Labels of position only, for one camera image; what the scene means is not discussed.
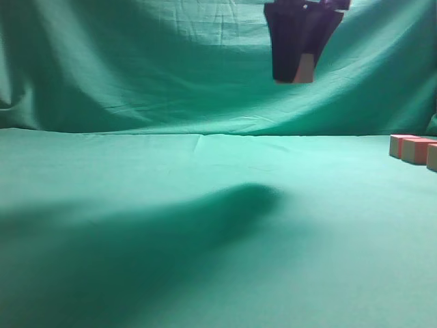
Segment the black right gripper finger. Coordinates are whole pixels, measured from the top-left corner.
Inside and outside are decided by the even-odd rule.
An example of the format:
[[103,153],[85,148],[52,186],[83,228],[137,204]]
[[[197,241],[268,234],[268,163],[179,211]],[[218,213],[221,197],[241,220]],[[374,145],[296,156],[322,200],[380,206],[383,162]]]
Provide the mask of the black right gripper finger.
[[303,6],[303,2],[264,4],[271,43],[272,77],[276,82],[293,83],[296,78],[302,53]]
[[329,8],[312,8],[307,12],[303,29],[302,54],[313,54],[315,68],[330,37],[342,20],[342,12]]

